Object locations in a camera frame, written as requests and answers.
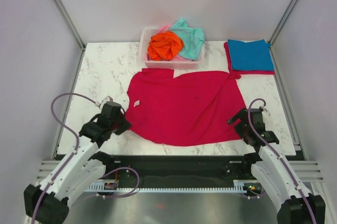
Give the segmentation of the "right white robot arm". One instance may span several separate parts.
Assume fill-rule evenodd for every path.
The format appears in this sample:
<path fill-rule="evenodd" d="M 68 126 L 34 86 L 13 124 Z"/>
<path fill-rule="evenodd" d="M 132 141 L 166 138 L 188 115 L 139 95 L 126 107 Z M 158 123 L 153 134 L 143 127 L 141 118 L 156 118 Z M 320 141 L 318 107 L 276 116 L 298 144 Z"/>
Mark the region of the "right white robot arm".
<path fill-rule="evenodd" d="M 295 174 L 275 133 L 265 129 L 262 111 L 242 108 L 227 122 L 254 148 L 243 156 L 242 174 L 261 184 L 276 208 L 278 223 L 324 223 L 324 199 L 314 195 Z"/>

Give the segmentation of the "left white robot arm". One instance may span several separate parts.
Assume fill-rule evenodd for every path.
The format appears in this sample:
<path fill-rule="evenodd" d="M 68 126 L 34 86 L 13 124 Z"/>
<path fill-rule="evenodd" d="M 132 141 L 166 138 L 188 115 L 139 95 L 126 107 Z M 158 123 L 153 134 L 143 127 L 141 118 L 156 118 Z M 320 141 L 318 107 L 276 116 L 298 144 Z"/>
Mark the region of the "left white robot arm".
<path fill-rule="evenodd" d="M 63 223 L 75 200 L 97 179 L 115 174 L 114 158 L 100 147 L 112 134 L 131 127 L 122 106 L 111 100 L 76 134 L 75 145 L 37 185 L 24 190 L 26 215 L 32 223 Z"/>

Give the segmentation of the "crimson red t shirt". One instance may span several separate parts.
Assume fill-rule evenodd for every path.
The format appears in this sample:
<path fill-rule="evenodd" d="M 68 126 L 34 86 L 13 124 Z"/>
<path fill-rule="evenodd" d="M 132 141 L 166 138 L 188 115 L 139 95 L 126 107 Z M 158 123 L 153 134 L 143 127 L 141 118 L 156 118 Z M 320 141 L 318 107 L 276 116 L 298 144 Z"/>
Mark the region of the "crimson red t shirt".
<path fill-rule="evenodd" d="M 238 140 L 227 123 L 245 107 L 237 78 L 223 71 L 174 76 L 170 69 L 142 69 L 127 90 L 131 131 L 178 147 Z"/>

